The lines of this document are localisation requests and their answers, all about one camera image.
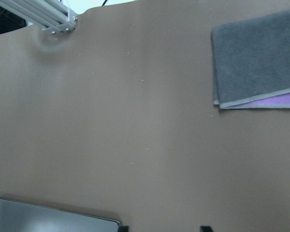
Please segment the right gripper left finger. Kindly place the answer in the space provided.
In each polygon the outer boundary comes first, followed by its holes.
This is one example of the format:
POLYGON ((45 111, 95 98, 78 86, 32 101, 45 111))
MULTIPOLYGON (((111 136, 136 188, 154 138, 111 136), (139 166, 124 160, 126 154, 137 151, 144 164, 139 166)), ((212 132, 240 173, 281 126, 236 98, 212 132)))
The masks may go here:
POLYGON ((128 226, 121 226, 119 228, 119 232, 129 232, 129 227, 128 226))

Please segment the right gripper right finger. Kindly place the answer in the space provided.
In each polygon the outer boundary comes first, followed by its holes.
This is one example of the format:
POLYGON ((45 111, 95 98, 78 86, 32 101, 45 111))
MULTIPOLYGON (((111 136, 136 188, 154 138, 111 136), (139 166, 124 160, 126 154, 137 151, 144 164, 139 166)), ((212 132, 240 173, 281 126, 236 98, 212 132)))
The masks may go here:
POLYGON ((200 226, 200 232, 212 232, 211 226, 200 226))

